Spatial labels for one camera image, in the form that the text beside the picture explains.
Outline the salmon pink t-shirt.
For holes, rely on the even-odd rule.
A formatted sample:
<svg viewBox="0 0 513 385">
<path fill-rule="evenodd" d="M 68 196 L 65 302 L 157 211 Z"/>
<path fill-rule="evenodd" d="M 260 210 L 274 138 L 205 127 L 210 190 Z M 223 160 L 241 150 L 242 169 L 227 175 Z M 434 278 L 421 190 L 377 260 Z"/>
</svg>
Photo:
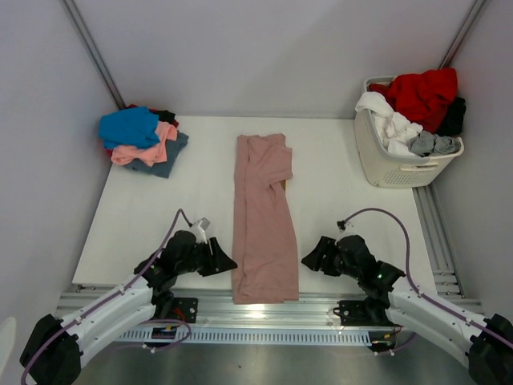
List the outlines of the salmon pink t-shirt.
<svg viewBox="0 0 513 385">
<path fill-rule="evenodd" d="M 176 141 L 178 129 L 173 124 L 160 121 L 156 126 L 156 134 L 160 141 L 150 148 L 142 149 L 131 145 L 117 146 L 112 150 L 112 163 L 124 166 L 133 160 L 141 160 L 147 166 L 152 167 L 156 163 L 167 161 L 166 144 L 168 141 Z"/>
</svg>

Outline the slate blue t-shirt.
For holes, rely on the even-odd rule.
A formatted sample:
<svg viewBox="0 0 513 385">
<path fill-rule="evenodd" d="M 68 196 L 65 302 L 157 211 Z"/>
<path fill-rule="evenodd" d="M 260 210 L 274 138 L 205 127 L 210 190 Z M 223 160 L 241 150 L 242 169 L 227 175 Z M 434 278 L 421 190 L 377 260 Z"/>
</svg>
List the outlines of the slate blue t-shirt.
<svg viewBox="0 0 513 385">
<path fill-rule="evenodd" d="M 178 132 L 177 139 L 166 141 L 166 155 L 167 159 L 161 163 L 154 163 L 152 166 L 146 165 L 142 160 L 133 160 L 131 163 L 124 165 L 123 167 L 135 171 L 141 172 L 148 175 L 157 176 L 160 178 L 169 178 L 176 159 L 180 152 L 188 145 L 189 136 Z"/>
</svg>

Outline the grey t-shirt in basket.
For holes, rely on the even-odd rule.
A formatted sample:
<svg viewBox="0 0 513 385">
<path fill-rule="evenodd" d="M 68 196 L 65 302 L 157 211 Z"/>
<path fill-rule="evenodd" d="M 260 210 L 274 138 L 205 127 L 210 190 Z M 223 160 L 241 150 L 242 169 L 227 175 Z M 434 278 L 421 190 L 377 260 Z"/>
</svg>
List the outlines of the grey t-shirt in basket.
<svg viewBox="0 0 513 385">
<path fill-rule="evenodd" d="M 462 148 L 459 138 L 439 136 L 426 131 L 409 140 L 407 146 L 410 152 L 420 157 L 450 155 Z"/>
</svg>

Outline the right aluminium frame post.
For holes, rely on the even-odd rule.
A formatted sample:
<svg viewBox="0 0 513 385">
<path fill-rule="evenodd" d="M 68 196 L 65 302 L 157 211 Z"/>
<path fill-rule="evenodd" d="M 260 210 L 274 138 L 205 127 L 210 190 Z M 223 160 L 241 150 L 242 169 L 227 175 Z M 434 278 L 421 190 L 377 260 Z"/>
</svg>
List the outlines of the right aluminium frame post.
<svg viewBox="0 0 513 385">
<path fill-rule="evenodd" d="M 479 22 L 489 3 L 489 0 L 474 0 L 472 2 L 470 9 L 464 16 L 455 36 L 451 40 L 444 56 L 442 57 L 442 60 L 438 65 L 438 69 L 450 67 L 453 64 L 458 53 L 470 37 L 471 32 Z"/>
</svg>

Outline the black folded t-shirt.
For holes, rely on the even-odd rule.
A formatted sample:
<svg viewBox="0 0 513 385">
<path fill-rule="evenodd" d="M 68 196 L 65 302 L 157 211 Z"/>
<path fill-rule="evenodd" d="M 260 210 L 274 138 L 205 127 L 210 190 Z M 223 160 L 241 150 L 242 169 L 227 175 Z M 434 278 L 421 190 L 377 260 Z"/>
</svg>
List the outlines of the black folded t-shirt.
<svg viewBox="0 0 513 385">
<path fill-rule="evenodd" d="M 176 114 L 168 110 L 151 110 L 151 113 L 159 117 L 159 121 L 167 122 L 174 125 L 176 122 Z"/>
</svg>

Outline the left aluminium frame post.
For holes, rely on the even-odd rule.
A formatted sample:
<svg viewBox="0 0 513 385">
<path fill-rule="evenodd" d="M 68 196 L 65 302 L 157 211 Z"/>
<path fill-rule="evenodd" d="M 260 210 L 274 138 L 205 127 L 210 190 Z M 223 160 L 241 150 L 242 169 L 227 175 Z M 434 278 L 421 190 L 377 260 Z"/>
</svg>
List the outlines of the left aluminium frame post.
<svg viewBox="0 0 513 385">
<path fill-rule="evenodd" d="M 127 105 L 76 1 L 60 0 L 59 3 L 69 18 L 75 33 L 78 35 L 84 50 L 92 61 L 94 68 L 115 106 L 119 110 L 124 109 Z"/>
</svg>

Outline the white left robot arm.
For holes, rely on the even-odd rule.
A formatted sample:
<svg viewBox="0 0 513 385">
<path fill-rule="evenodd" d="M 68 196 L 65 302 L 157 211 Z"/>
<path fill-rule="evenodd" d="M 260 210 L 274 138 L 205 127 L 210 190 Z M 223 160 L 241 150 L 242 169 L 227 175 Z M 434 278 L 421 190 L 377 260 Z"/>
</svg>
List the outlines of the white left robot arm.
<svg viewBox="0 0 513 385">
<path fill-rule="evenodd" d="M 180 230 L 140 262 L 119 286 L 75 312 L 48 314 L 35 325 L 19 362 L 23 384 L 71 384 L 88 362 L 123 333 L 143 323 L 171 323 L 171 288 L 182 274 L 202 277 L 234 270 L 237 263 L 214 237 Z"/>
</svg>

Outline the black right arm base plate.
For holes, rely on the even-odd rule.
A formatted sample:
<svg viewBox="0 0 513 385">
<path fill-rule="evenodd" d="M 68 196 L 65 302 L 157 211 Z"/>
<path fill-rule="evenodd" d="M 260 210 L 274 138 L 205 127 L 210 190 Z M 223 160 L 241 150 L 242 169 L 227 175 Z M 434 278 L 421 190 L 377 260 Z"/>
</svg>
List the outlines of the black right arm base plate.
<svg viewBox="0 0 513 385">
<path fill-rule="evenodd" d="M 386 308 L 370 298 L 365 300 L 341 300 L 333 308 L 342 326 L 398 326 L 386 316 Z"/>
</svg>

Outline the red t-shirt in basket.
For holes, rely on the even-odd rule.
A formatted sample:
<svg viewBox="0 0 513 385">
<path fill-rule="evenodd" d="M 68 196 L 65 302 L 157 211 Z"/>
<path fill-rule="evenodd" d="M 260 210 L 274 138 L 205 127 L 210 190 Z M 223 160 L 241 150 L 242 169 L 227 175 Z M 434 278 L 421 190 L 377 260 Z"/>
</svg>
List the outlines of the red t-shirt in basket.
<svg viewBox="0 0 513 385">
<path fill-rule="evenodd" d="M 456 70 L 448 67 L 400 75 L 389 85 L 371 83 L 368 90 L 383 95 L 386 102 L 410 122 L 436 133 L 456 99 L 458 77 Z"/>
</svg>

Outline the black t-shirt in basket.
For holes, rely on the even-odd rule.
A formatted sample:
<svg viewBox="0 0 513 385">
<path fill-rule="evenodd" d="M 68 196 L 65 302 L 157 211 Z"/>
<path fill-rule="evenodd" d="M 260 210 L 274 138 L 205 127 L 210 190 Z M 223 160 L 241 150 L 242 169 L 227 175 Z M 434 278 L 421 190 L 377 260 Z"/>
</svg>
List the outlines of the black t-shirt in basket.
<svg viewBox="0 0 513 385">
<path fill-rule="evenodd" d="M 456 97 L 447 108 L 446 115 L 438 127 L 436 134 L 439 136 L 460 136 L 463 132 L 464 116 L 467 111 L 466 100 Z"/>
</svg>

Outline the right side aluminium rail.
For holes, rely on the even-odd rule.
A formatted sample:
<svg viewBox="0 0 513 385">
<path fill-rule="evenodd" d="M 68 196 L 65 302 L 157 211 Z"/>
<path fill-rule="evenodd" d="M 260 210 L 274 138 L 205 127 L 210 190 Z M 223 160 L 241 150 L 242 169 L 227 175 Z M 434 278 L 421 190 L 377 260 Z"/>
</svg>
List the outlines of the right side aluminium rail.
<svg viewBox="0 0 513 385">
<path fill-rule="evenodd" d="M 447 299 L 465 299 L 434 186 L 413 188 L 413 194 L 437 293 Z"/>
</svg>

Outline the dusty pink graphic t-shirt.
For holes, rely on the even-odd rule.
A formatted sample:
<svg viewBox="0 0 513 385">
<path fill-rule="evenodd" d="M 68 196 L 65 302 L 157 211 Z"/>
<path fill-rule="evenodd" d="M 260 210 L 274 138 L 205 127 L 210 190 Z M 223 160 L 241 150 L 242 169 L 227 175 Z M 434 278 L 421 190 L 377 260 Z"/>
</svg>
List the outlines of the dusty pink graphic t-shirt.
<svg viewBox="0 0 513 385">
<path fill-rule="evenodd" d="M 286 199 L 293 150 L 283 134 L 238 136 L 234 172 L 232 298 L 237 305 L 299 298 L 297 238 Z"/>
</svg>

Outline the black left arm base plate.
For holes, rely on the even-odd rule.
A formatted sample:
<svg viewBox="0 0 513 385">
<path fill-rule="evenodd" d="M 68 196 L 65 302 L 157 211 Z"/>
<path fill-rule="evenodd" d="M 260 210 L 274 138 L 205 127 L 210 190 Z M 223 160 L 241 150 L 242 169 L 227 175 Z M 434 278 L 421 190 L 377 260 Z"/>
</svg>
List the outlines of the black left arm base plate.
<svg viewBox="0 0 513 385">
<path fill-rule="evenodd" d="M 173 298 L 156 306 L 154 319 L 175 319 L 194 324 L 198 315 L 197 298 Z"/>
</svg>

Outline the white perforated laundry basket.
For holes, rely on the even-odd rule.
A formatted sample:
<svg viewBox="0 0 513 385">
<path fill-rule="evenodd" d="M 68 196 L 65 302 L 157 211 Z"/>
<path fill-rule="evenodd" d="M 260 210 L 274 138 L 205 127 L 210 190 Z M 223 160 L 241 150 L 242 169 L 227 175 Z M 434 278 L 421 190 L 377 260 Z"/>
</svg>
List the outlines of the white perforated laundry basket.
<svg viewBox="0 0 513 385">
<path fill-rule="evenodd" d="M 388 85 L 392 76 L 368 78 L 363 81 L 362 94 L 371 83 Z M 356 112 L 354 121 L 357 150 L 366 179 L 376 187 L 418 188 L 427 186 L 456 157 L 463 154 L 462 148 L 445 156 L 408 157 L 389 153 L 376 133 L 369 110 Z"/>
</svg>

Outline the aluminium mounting rail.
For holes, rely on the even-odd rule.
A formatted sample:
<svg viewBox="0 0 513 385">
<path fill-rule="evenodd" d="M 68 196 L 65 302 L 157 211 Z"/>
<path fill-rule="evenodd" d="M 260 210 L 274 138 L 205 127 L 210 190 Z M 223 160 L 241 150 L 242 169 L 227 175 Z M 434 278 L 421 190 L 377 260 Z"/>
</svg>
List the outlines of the aluminium mounting rail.
<svg viewBox="0 0 513 385">
<path fill-rule="evenodd" d="M 55 315 L 72 313 L 93 302 L 110 286 L 72 286 L 61 294 Z M 336 329 L 341 326 L 332 309 L 341 300 L 363 300 L 363 294 L 300 294 L 298 302 L 280 304 L 235 305 L 229 290 L 189 290 L 172 288 L 176 297 L 197 298 L 197 327 L 257 329 Z M 443 295 L 464 310 L 484 315 L 478 299 Z"/>
</svg>

